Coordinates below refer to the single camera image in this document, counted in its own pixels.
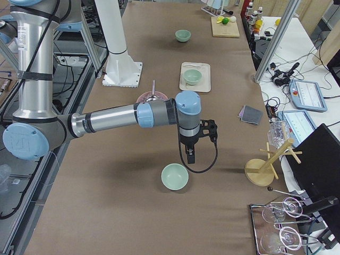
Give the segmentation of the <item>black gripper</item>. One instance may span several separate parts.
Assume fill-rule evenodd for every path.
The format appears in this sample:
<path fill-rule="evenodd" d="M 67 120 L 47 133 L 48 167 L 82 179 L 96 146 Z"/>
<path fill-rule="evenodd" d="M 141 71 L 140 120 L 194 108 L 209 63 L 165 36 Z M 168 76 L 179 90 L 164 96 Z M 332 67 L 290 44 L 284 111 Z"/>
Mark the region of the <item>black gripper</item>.
<path fill-rule="evenodd" d="M 191 137 L 186 137 L 184 135 L 180 135 L 180 142 L 185 145 L 185 153 L 187 156 L 188 164 L 195 163 L 195 152 L 194 152 L 194 145 L 199 141 L 198 135 L 194 135 Z"/>

